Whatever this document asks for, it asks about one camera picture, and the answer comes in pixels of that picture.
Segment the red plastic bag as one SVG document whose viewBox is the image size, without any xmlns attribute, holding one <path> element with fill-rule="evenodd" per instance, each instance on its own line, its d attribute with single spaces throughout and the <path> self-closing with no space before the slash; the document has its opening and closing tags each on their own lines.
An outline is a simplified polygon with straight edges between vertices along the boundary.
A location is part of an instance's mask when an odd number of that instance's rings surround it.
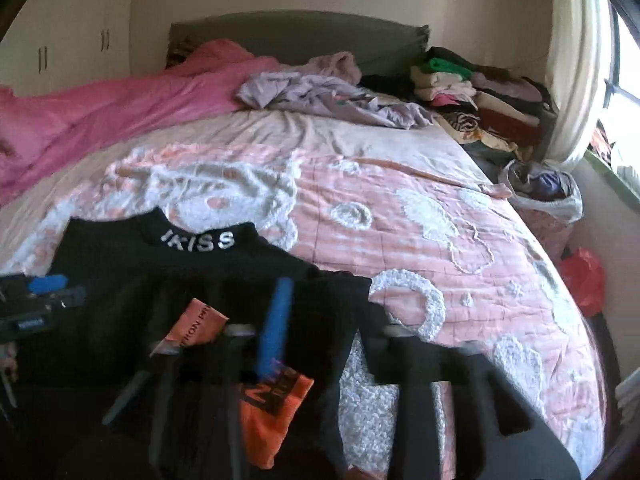
<svg viewBox="0 0 640 480">
<path fill-rule="evenodd" d="M 578 247 L 561 260 L 559 271 L 575 304 L 586 318 L 602 312 L 605 300 L 605 272 L 598 256 Z"/>
</svg>

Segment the pink blanket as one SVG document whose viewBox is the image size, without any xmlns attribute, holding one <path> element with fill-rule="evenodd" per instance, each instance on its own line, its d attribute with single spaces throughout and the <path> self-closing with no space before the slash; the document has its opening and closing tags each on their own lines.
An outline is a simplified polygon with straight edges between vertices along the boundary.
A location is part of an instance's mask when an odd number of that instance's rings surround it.
<svg viewBox="0 0 640 480">
<path fill-rule="evenodd" d="M 102 80 L 42 96 L 1 88 L 1 203 L 101 148 L 160 128 L 235 112 L 249 76 L 275 72 L 229 39 L 206 42 L 183 63 L 141 78 Z"/>
</svg>

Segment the pink white quilted bedspread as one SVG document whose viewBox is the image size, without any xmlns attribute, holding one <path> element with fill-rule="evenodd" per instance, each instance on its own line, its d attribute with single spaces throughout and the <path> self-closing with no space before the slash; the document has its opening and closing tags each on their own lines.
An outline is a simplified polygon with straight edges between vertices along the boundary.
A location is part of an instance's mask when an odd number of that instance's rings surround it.
<svg viewBox="0 0 640 480">
<path fill-rule="evenodd" d="M 48 270 L 70 218 L 160 208 L 190 232 L 249 221 L 371 297 L 423 338 L 480 344 L 583 476 L 604 452 L 596 346 L 550 257 L 436 125 L 400 130 L 289 112 L 160 129 L 75 162 L 1 211 L 1 269 Z"/>
</svg>

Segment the cream wardrobe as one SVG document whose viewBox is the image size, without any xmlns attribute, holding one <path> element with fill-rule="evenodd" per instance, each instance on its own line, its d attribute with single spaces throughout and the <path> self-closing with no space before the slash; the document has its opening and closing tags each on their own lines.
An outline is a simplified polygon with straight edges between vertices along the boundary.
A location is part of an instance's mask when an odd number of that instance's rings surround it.
<svg viewBox="0 0 640 480">
<path fill-rule="evenodd" d="M 130 75 L 131 0 L 26 0 L 1 41 L 1 83 L 39 96 Z"/>
</svg>

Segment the stack of folded clothes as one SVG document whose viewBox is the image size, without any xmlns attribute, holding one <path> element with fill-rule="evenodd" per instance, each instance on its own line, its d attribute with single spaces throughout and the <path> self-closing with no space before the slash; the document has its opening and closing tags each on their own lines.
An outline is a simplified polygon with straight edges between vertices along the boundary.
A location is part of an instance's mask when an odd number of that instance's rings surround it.
<svg viewBox="0 0 640 480">
<path fill-rule="evenodd" d="M 431 107 L 463 146 L 528 162 L 550 140 L 558 111 L 540 82 L 510 70 L 473 64 L 432 47 L 411 67 L 413 96 Z"/>
</svg>

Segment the lilac crumpled garment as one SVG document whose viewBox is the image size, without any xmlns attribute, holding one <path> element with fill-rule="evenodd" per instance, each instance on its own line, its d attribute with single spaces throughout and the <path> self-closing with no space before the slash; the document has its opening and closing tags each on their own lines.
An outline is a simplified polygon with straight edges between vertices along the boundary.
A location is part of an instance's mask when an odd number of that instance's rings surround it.
<svg viewBox="0 0 640 480">
<path fill-rule="evenodd" d="M 434 122 L 419 104 L 380 96 L 337 77 L 260 73 L 244 82 L 236 97 L 254 110 L 285 110 L 358 125 L 412 129 Z"/>
</svg>

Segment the white plastic bag with clothes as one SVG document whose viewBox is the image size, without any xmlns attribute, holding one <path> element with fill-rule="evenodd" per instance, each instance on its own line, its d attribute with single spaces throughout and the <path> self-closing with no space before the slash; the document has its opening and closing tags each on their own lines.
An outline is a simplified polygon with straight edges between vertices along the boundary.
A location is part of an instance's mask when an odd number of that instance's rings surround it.
<svg viewBox="0 0 640 480">
<path fill-rule="evenodd" d="M 511 192 L 509 202 L 516 210 L 542 212 L 567 224 L 584 215 L 582 193 L 568 172 L 541 162 L 511 160 L 500 170 L 498 182 Z"/>
</svg>

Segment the cream curtain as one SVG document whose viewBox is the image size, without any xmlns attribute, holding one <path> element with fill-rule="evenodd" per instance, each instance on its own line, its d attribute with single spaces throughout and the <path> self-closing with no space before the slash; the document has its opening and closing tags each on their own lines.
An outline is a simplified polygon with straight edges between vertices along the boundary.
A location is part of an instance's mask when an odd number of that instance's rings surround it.
<svg viewBox="0 0 640 480">
<path fill-rule="evenodd" d="M 544 160 L 571 172 L 603 108 L 612 58 L 608 0 L 552 0 L 546 83 L 558 118 Z"/>
</svg>

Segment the black IKISS sweater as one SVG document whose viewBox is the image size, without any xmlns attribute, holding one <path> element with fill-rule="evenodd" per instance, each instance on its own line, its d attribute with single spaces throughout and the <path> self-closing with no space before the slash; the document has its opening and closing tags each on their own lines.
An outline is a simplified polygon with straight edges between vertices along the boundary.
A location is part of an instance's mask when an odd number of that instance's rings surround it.
<svg viewBox="0 0 640 480">
<path fill-rule="evenodd" d="M 86 290 L 2 364 L 6 479 L 344 479 L 340 381 L 370 278 L 326 271 L 251 223 L 190 233 L 159 210 L 72 220 L 50 268 Z M 282 358 L 255 372 L 278 278 Z"/>
</svg>

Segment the dark grey headboard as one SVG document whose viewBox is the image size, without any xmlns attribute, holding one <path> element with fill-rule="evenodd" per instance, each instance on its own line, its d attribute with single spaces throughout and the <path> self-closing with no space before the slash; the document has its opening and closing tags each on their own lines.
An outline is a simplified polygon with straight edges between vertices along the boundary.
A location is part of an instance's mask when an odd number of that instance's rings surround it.
<svg viewBox="0 0 640 480">
<path fill-rule="evenodd" d="M 170 25 L 166 66 L 186 60 L 201 44 L 230 39 L 257 56 L 303 65 L 310 58 L 351 53 L 363 75 L 397 76 L 418 65 L 431 27 L 359 14 L 309 10 L 231 13 Z"/>
</svg>

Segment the mauve fuzzy garment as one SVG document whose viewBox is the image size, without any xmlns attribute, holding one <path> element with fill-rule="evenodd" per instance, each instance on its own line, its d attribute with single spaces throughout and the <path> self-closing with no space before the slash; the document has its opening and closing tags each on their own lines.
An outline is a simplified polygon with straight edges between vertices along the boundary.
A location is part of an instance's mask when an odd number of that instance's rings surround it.
<svg viewBox="0 0 640 480">
<path fill-rule="evenodd" d="M 293 70 L 301 74 L 340 78 L 354 86 L 360 83 L 362 77 L 355 57 L 346 51 L 311 58 L 306 64 L 293 67 Z"/>
</svg>

